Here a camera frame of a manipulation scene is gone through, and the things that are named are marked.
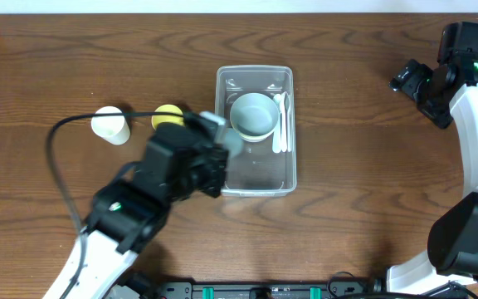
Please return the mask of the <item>yellow cup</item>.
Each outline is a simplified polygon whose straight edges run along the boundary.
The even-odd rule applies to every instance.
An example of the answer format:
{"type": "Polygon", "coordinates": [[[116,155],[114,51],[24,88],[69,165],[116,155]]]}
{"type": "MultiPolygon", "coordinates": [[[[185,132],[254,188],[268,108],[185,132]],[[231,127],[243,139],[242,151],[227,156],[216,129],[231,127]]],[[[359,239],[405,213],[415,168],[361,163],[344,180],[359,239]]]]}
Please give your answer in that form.
{"type": "Polygon", "coordinates": [[[151,124],[156,129],[159,125],[165,123],[184,126],[183,111],[176,105],[161,105],[155,110],[155,115],[151,118],[151,124]]]}

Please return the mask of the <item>grey cup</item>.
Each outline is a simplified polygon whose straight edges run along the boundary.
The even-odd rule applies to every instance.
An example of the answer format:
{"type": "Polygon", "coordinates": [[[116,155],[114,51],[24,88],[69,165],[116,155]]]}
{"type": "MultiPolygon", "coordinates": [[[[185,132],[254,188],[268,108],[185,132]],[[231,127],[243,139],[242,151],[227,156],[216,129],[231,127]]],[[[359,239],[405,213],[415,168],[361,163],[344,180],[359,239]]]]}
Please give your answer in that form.
{"type": "Polygon", "coordinates": [[[244,140],[234,129],[228,128],[222,145],[228,151],[228,159],[234,159],[242,153],[244,140]]]}

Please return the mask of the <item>white cup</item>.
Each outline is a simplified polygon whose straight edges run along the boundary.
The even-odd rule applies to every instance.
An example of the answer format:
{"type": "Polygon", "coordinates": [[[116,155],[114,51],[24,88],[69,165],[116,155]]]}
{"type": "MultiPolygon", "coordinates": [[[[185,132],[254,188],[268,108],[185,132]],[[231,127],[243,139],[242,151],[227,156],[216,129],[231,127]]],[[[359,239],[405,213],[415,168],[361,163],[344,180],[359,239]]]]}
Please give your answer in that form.
{"type": "Polygon", "coordinates": [[[129,140],[129,125],[122,115],[95,116],[90,125],[96,135],[112,145],[122,145],[129,140]]]}

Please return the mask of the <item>grey bowl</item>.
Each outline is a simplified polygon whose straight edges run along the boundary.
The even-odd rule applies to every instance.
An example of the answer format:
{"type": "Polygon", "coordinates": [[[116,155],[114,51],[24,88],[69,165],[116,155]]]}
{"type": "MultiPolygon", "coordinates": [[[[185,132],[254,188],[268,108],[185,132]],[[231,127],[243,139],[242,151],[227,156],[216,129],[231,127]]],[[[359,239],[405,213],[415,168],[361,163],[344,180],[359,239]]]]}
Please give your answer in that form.
{"type": "Polygon", "coordinates": [[[229,120],[238,133],[263,135],[274,132],[278,116],[276,103],[261,93],[247,93],[239,96],[232,104],[229,120]]]}

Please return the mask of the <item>yellow bowl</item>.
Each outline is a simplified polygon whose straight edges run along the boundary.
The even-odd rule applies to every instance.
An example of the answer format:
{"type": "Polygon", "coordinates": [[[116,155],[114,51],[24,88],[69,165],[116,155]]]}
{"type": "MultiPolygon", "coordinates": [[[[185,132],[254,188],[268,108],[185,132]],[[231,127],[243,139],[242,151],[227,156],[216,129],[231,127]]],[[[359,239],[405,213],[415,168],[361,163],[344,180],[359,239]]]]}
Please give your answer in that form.
{"type": "Polygon", "coordinates": [[[261,141],[267,139],[269,136],[271,136],[273,134],[273,132],[270,131],[270,132],[268,132],[266,134],[263,134],[263,135],[249,135],[249,134],[246,134],[246,133],[242,133],[241,131],[238,131],[238,134],[245,141],[256,143],[256,142],[261,142],[261,141]]]}

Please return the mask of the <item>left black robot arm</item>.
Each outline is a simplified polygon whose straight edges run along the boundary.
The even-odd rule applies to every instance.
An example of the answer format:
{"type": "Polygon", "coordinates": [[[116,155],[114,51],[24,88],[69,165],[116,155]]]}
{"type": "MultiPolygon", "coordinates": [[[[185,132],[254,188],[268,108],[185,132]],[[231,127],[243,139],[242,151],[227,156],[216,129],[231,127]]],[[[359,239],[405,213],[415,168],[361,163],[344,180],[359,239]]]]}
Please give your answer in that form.
{"type": "Polygon", "coordinates": [[[176,201],[199,191],[217,198],[226,179],[226,126],[163,123],[139,162],[127,164],[93,198],[71,255],[48,298],[101,298],[165,225],[176,201]]]}

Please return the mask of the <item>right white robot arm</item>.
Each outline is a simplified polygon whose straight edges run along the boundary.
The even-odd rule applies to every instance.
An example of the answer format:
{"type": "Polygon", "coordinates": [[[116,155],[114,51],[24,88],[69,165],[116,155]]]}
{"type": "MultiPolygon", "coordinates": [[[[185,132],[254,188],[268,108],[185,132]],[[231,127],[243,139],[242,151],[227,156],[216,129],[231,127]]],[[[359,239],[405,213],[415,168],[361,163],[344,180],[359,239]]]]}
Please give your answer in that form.
{"type": "Polygon", "coordinates": [[[451,282],[478,283],[478,60],[458,57],[432,70],[410,60],[390,82],[436,126],[459,136],[463,193],[431,228],[427,248],[387,271],[387,292],[423,295],[451,282]]]}

